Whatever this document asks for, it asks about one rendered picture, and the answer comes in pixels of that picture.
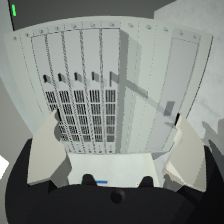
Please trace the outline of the white server rack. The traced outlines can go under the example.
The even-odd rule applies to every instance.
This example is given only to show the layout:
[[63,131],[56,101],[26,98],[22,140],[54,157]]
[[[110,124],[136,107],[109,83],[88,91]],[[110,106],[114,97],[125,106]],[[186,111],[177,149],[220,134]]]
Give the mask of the white server rack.
[[129,16],[61,19],[3,36],[36,130],[59,108],[60,143],[68,154],[91,155],[169,151],[176,116],[188,115],[213,39]]

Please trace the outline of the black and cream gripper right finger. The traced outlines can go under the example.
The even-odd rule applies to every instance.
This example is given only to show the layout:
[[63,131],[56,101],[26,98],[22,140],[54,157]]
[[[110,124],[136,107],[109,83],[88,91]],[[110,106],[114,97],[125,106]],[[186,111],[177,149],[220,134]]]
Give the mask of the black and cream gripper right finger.
[[183,114],[177,114],[174,126],[175,148],[162,170],[163,188],[188,199],[205,224],[224,224],[224,181],[209,147]]

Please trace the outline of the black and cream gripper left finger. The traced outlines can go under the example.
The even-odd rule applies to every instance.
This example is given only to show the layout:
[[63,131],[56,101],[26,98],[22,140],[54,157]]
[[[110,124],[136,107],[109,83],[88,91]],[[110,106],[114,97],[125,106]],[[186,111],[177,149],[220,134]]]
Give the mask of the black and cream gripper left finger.
[[5,211],[8,224],[25,224],[37,204],[51,191],[70,185],[72,165],[60,139],[59,108],[54,109],[19,154],[8,178]]

